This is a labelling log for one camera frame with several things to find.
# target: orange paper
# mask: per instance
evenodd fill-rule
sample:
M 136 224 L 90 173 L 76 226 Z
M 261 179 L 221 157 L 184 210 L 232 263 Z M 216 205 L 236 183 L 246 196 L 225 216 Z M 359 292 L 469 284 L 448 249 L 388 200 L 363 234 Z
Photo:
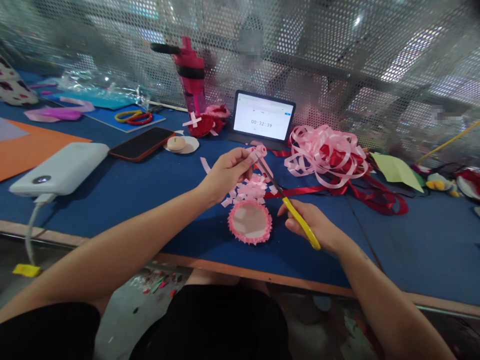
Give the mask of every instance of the orange paper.
M 91 143 L 83 137 L 67 135 L 7 120 L 30 133 L 12 140 L 0 141 L 0 182 L 40 165 L 70 143 Z

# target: tablet screen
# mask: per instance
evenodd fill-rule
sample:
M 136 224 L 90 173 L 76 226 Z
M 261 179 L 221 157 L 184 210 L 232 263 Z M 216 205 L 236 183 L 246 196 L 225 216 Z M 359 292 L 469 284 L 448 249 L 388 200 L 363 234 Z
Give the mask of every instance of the tablet screen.
M 283 140 L 289 130 L 293 108 L 289 104 L 239 93 L 233 129 Z

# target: red scissors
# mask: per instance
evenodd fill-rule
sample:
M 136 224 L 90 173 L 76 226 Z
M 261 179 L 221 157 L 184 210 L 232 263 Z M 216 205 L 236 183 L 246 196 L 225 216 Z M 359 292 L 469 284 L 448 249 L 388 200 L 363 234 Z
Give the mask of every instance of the red scissors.
M 115 120 L 119 123 L 127 123 L 133 126 L 145 125 L 152 122 L 154 118 L 153 113 L 161 107 L 162 105 L 154 106 L 145 112 L 141 110 L 120 112 L 115 115 Z

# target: blue table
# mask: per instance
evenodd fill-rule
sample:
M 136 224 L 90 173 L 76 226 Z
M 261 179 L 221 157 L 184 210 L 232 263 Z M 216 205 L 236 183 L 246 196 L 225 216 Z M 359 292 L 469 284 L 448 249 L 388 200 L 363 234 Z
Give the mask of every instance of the blue table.
M 174 131 L 186 129 L 182 128 L 182 123 L 188 120 L 186 113 L 164 109 L 159 114 L 167 120 L 158 126 Z M 21 108 L 4 103 L 0 103 L 0 116 L 32 123 Z M 110 148 L 137 135 L 85 116 L 78 122 L 35 125 L 91 139 Z M 200 139 L 200 148 L 189 155 L 161 150 L 141 163 L 107 157 L 74 193 L 43 207 L 35 225 L 63 234 L 94 237 L 192 189 L 205 176 L 200 157 L 205 157 L 212 166 L 221 154 L 238 146 L 241 144 L 228 141 L 227 134 L 222 132 L 220 136 Z M 282 158 L 269 154 L 266 160 L 278 182 L 286 188 L 318 184 L 313 176 L 291 176 Z M 26 224 L 33 210 L 32 200 L 8 192 L 8 187 L 20 176 L 0 183 L 0 220 Z M 372 247 L 385 273 L 403 291 L 412 293 L 408 295 L 417 304 L 479 316 L 480 249 L 473 243 L 475 236 L 478 238 L 480 221 L 470 212 L 471 205 L 465 199 L 450 198 L 444 193 L 408 199 L 407 215 L 389 217 L 345 196 L 296 198 L 318 206 L 375 262 Z M 285 219 L 276 218 L 280 205 L 280 199 L 266 201 L 273 215 L 273 231 L 265 244 L 246 245 L 234 239 L 227 227 L 231 206 L 216 205 L 180 232 L 158 258 L 352 296 L 339 262 L 325 251 L 314 251 L 306 240 L 285 228 Z
M 403 291 L 480 305 L 480 219 L 465 198 L 432 192 L 382 216 L 348 199 L 385 274 Z
M 0 103 L 0 114 L 6 119 L 32 123 L 23 115 L 22 109 L 4 103 Z M 170 130 L 180 130 L 182 123 L 188 121 L 188 114 L 180 111 L 164 109 L 159 115 L 167 120 L 158 126 Z M 86 116 L 77 122 L 35 125 L 91 139 L 107 144 L 110 148 L 137 135 L 136 132 L 123 133 Z M 205 176 L 200 157 L 205 157 L 212 166 L 221 154 L 242 145 L 228 141 L 226 137 L 227 134 L 223 132 L 220 136 L 202 138 L 200 148 L 189 155 L 161 150 L 141 163 L 107 157 L 74 193 L 60 196 L 54 203 L 44 206 L 35 225 L 59 233 L 92 238 L 197 186 Z M 283 186 L 315 185 L 314 178 L 292 177 L 283 166 L 283 159 L 270 154 L 267 161 Z M 8 192 L 8 187 L 20 176 L 0 183 L 0 220 L 26 224 L 33 209 L 32 200 Z M 304 195 L 299 199 L 319 206 L 374 259 L 344 196 L 334 198 Z M 280 199 L 266 202 L 272 215 L 276 215 L 281 204 Z M 230 208 L 231 206 L 223 208 L 216 205 L 206 211 L 162 252 L 297 279 L 300 282 L 326 284 L 338 287 L 340 294 L 351 293 L 338 260 L 324 251 L 314 251 L 306 240 L 291 234 L 285 228 L 284 218 L 273 216 L 273 231 L 265 244 L 246 245 L 234 239 L 227 227 Z

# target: floor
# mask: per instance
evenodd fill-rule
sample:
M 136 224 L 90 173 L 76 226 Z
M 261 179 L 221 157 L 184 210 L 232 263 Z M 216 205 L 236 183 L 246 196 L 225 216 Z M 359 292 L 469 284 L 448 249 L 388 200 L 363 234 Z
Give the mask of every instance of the floor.
M 35 247 L 35 258 L 46 269 L 67 253 L 56 248 Z M 11 274 L 18 263 L 28 263 L 22 244 L 0 238 L 0 308 L 32 280 Z M 154 284 L 169 275 L 168 284 L 153 293 Z M 112 296 L 96 336 L 95 360 L 128 359 L 130 352 L 147 328 L 167 311 L 173 290 L 180 290 L 189 269 L 165 268 L 150 263 Z M 173 281 L 172 274 L 182 275 Z M 293 359 L 378 359 L 371 343 L 360 330 L 362 317 L 352 300 L 327 296 L 297 294 L 270 287 L 288 323 L 289 348 Z M 430 321 L 447 334 L 450 345 L 458 348 L 462 359 L 474 359 L 480 352 L 480 321 L 465 326 L 464 320 L 428 314 Z

